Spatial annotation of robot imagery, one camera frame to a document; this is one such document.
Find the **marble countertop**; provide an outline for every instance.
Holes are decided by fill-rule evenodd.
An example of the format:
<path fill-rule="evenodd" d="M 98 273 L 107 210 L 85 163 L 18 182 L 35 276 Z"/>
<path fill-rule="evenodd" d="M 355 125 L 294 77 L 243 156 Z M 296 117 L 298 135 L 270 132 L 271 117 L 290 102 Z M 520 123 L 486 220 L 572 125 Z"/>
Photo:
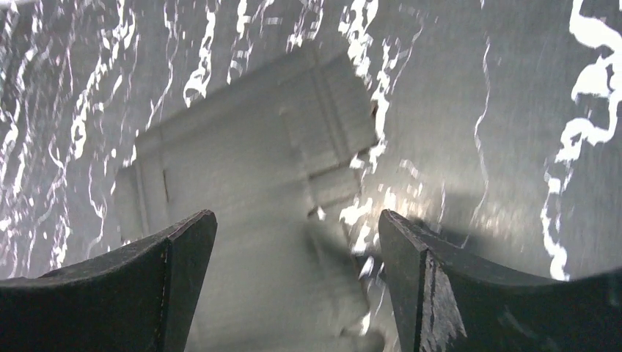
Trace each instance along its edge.
<path fill-rule="evenodd" d="M 617 267 L 620 8 L 50 0 L 2 10 L 0 277 L 121 246 L 111 193 L 135 136 L 305 40 L 326 56 L 347 48 L 378 104 L 381 143 L 353 161 L 365 189 L 343 211 L 355 252 L 377 250 L 378 214 L 392 208 L 532 274 Z"/>

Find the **marble pattern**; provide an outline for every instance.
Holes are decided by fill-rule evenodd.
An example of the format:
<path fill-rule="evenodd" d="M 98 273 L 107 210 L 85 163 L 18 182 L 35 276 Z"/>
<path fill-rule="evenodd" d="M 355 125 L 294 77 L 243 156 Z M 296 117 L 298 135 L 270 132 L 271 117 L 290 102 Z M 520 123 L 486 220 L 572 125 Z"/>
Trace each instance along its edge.
<path fill-rule="evenodd" d="M 0 12 L 0 277 L 39 276 L 122 246 L 111 193 L 135 158 L 134 138 L 305 40 L 325 55 L 345 45 L 378 104 L 380 143 L 351 163 L 365 189 L 342 212 L 354 253 L 379 251 L 375 222 L 391 208 L 438 230 L 468 228 L 443 236 L 532 274 L 570 279 L 619 266 L 619 7 L 11 5 Z M 362 270 L 378 302 L 382 269 L 370 257 Z"/>

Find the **black textured material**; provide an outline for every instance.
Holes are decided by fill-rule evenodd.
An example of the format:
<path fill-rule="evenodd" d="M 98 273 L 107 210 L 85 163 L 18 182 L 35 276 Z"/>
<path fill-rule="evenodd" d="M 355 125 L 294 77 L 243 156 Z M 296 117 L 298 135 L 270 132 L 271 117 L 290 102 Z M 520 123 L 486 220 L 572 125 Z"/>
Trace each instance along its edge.
<path fill-rule="evenodd" d="M 309 219 L 360 190 L 348 165 L 375 141 L 348 56 L 319 62 L 308 45 L 137 138 L 114 195 L 126 239 L 219 217 L 187 351 L 382 350 L 340 337 L 369 307 L 342 242 Z"/>
<path fill-rule="evenodd" d="M 0 282 L 0 350 L 184 351 L 215 235 L 216 217 L 200 211 L 38 279 Z"/>
<path fill-rule="evenodd" d="M 620 270 L 557 282 L 474 256 L 388 210 L 378 228 L 405 352 L 622 351 Z"/>

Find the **black marble surface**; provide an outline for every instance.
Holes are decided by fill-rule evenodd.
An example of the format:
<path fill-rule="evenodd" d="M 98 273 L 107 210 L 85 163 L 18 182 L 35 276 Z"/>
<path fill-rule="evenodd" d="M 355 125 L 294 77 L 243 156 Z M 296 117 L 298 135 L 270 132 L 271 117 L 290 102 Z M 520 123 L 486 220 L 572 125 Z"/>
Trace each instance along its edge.
<path fill-rule="evenodd" d="M 349 48 L 378 101 L 381 143 L 353 161 L 365 190 L 343 211 L 354 252 L 373 252 L 380 210 L 392 208 L 531 274 L 619 266 L 621 7 L 50 0 L 2 10 L 0 277 L 121 246 L 111 191 L 135 136 L 311 39 L 326 56 Z"/>

